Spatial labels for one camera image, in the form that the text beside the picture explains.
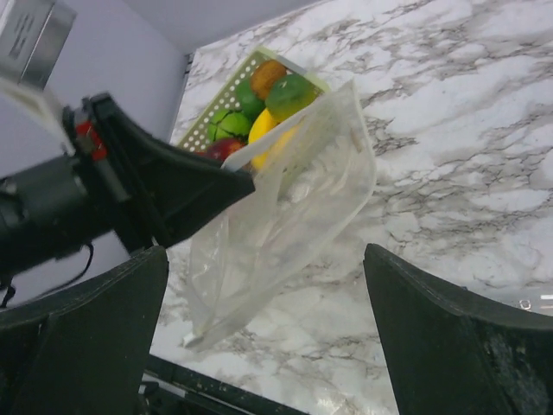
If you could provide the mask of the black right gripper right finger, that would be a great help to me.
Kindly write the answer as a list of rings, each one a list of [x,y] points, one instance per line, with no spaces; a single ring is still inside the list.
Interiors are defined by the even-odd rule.
[[[550,414],[552,319],[433,276],[382,246],[365,279],[402,414]]]

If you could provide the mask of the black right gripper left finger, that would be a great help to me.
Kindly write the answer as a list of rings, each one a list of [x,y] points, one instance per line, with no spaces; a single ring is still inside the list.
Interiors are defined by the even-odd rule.
[[[154,246],[1,314],[3,414],[131,414],[168,281]]]

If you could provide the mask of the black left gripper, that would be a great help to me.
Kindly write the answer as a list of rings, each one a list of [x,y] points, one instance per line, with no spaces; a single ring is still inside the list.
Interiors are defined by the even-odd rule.
[[[1,180],[1,274],[61,259],[106,233],[171,247],[254,192],[251,175],[167,144],[107,93],[64,108],[62,156]]]

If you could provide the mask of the dark red toy apple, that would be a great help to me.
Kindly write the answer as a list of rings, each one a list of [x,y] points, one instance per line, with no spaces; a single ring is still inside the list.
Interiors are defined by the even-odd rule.
[[[224,162],[231,154],[242,150],[247,143],[238,138],[227,137],[208,145],[204,150],[195,151],[195,155],[207,159]]]

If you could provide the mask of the green toy watermelon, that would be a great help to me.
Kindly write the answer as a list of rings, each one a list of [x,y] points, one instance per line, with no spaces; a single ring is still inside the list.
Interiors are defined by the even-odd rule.
[[[251,127],[252,122],[241,111],[219,110],[213,114],[207,124],[207,138],[210,142],[227,137],[245,141]]]

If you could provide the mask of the clear zip top bag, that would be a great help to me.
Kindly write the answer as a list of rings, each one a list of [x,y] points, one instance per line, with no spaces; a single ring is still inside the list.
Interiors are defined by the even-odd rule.
[[[190,242],[186,346],[210,348],[239,331],[316,258],[370,199],[376,160],[353,81],[325,93],[224,162],[255,190]]]

